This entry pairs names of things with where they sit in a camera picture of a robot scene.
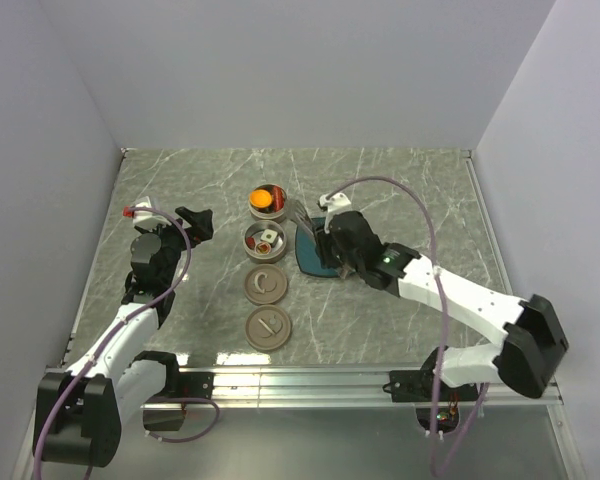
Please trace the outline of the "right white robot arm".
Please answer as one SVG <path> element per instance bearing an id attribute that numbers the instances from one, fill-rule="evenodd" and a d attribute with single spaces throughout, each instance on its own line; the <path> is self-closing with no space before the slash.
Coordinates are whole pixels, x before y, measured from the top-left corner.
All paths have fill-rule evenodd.
<path id="1" fill-rule="evenodd" d="M 454 388 L 503 383 L 531 399 L 543 396 L 569 343 L 552 303 L 524 300 L 478 285 L 400 243 L 383 242 L 358 211 L 337 214 L 314 230 L 316 253 L 328 268 L 347 268 L 369 287 L 415 301 L 486 339 L 486 344 L 432 352 L 421 374 L 422 391 L 445 398 Z"/>

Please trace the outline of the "orange half fruit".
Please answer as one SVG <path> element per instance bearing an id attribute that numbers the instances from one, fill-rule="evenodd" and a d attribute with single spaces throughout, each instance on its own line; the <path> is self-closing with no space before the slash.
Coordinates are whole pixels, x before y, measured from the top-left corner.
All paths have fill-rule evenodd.
<path id="1" fill-rule="evenodd" d="M 268 209 L 273 203 L 273 196 L 266 189 L 255 189 L 249 194 L 249 203 L 254 209 Z"/>

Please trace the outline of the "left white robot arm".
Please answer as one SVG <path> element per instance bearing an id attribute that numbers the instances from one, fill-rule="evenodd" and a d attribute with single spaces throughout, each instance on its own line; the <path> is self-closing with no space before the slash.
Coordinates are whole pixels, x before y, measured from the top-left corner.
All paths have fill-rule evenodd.
<path id="1" fill-rule="evenodd" d="M 34 476 L 45 462 L 107 466 L 125 424 L 151 398 L 175 399 L 182 388 L 175 355 L 144 350 L 163 326 L 188 272 L 192 251 L 212 239 L 213 213 L 185 207 L 174 215 L 144 198 L 124 209 L 138 232 L 131 270 L 111 324 L 78 360 L 46 373 L 36 395 Z"/>

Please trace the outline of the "far metal round container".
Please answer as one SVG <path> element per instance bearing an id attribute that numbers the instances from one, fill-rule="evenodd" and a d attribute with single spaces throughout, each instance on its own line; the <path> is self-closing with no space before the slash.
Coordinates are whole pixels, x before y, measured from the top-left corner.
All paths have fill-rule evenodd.
<path id="1" fill-rule="evenodd" d="M 266 189 L 272 194 L 272 189 L 273 189 L 274 185 L 277 185 L 277 184 L 262 184 L 262 185 L 257 186 L 255 189 Z M 284 190 L 284 193 L 285 193 L 285 203 L 286 203 L 287 194 L 286 194 L 285 190 Z M 270 220 L 270 221 L 274 221 L 277 223 L 281 223 L 286 218 L 285 203 L 284 203 L 284 208 L 278 212 L 274 211 L 273 203 L 268 209 L 254 209 L 249 203 L 249 195 L 248 195 L 249 211 L 250 211 L 251 215 L 257 220 Z"/>

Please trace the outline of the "metal round container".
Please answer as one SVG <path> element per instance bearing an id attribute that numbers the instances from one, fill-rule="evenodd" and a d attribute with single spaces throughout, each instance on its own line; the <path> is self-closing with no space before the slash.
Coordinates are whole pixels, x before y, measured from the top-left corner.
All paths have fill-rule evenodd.
<path id="1" fill-rule="evenodd" d="M 262 185 L 257 186 L 255 189 L 266 189 L 272 194 L 272 189 L 273 189 L 274 185 L 277 185 L 277 184 L 262 184 Z M 286 194 L 285 190 L 284 190 L 284 193 L 285 193 L 285 203 L 286 203 L 287 194 Z M 274 221 L 277 223 L 281 223 L 286 218 L 285 203 L 284 203 L 284 208 L 278 212 L 274 211 L 273 203 L 268 209 L 254 209 L 249 203 L 249 195 L 248 195 L 249 211 L 250 211 L 251 215 L 257 220 L 270 220 L 270 221 Z"/>
<path id="2" fill-rule="evenodd" d="M 242 245 L 253 262 L 274 264 L 285 256 L 288 242 L 286 233 L 278 223 L 259 220 L 244 231 Z"/>

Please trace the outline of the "red sausage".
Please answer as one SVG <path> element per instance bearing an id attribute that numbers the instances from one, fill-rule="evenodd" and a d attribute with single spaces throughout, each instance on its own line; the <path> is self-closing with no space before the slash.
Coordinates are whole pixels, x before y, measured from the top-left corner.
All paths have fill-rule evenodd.
<path id="1" fill-rule="evenodd" d="M 284 208 L 285 193 L 284 190 L 277 185 L 273 186 L 272 189 L 273 208 L 275 212 L 278 212 Z"/>

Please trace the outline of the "brown lid with bar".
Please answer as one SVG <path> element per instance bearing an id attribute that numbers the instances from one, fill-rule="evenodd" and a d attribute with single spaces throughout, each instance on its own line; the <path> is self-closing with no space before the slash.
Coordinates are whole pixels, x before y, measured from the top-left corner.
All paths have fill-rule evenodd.
<path id="1" fill-rule="evenodd" d="M 276 305 L 257 307 L 245 322 L 246 339 L 259 352 L 272 352 L 284 346 L 292 329 L 289 315 Z"/>

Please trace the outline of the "white tofu cube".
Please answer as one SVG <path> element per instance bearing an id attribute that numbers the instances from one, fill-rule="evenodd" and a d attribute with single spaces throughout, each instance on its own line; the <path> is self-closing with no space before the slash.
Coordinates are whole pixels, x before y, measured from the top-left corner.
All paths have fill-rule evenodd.
<path id="1" fill-rule="evenodd" d="M 266 229 L 261 234 L 261 241 L 273 245 L 278 238 L 278 233 L 271 229 Z"/>

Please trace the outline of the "aluminium front rail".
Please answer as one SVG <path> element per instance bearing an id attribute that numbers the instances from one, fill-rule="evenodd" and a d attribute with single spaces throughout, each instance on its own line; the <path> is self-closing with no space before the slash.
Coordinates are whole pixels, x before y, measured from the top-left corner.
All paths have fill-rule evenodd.
<path id="1" fill-rule="evenodd" d="M 211 400 L 223 408 L 382 408 L 424 403 L 393 403 L 382 391 L 392 370 L 418 370 L 407 366 L 320 365 L 311 367 L 220 366 L 181 367 L 173 373 L 157 361 L 141 360 L 125 369 L 119 379 L 111 373 L 92 371 L 69 394 L 79 399 L 104 391 L 116 399 L 124 412 L 135 412 L 148 400 L 173 386 L 181 371 L 210 371 L 215 374 Z"/>

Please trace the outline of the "teal square plate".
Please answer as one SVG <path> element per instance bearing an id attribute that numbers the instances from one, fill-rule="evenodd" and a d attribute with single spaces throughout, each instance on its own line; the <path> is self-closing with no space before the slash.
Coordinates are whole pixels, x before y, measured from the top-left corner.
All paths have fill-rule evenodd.
<path id="1" fill-rule="evenodd" d="M 339 277 L 336 269 L 324 268 L 315 251 L 315 245 L 301 227 L 296 227 L 294 237 L 294 251 L 299 270 L 315 278 L 333 279 Z"/>

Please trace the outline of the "near metal round container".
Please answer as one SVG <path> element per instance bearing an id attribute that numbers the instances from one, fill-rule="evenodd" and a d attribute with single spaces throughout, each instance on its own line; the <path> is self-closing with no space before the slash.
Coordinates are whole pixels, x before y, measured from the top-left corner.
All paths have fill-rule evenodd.
<path id="1" fill-rule="evenodd" d="M 244 231 L 242 245 L 253 262 L 274 264 L 285 256 L 288 242 L 286 233 L 278 223 L 259 220 Z"/>

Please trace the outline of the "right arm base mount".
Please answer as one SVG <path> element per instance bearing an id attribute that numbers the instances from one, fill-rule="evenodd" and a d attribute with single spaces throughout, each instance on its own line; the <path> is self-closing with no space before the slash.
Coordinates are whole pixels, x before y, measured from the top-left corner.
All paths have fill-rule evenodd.
<path id="1" fill-rule="evenodd" d="M 392 370 L 389 382 L 382 386 L 382 391 L 391 396 L 393 403 L 424 403 L 433 399 L 434 373 L 425 370 Z M 475 385 L 462 385 L 451 388 L 444 382 L 440 384 L 440 402 L 468 402 L 479 397 Z"/>

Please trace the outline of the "brown lid with curl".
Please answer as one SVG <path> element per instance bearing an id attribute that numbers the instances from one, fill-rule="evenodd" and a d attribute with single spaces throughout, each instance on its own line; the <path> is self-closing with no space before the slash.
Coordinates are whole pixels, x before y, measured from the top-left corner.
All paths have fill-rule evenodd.
<path id="1" fill-rule="evenodd" d="M 256 265 L 246 274 L 243 290 L 246 298 L 255 305 L 276 304 L 288 291 L 288 279 L 275 265 Z"/>

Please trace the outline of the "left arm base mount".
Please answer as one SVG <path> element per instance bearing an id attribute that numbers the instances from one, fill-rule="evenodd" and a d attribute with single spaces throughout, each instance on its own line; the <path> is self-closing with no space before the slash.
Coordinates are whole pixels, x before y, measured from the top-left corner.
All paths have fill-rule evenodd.
<path id="1" fill-rule="evenodd" d="M 191 398 L 212 398 L 215 374 L 181 371 L 173 386 L 152 396 L 143 406 L 143 426 L 149 432 L 178 432 L 184 425 Z"/>

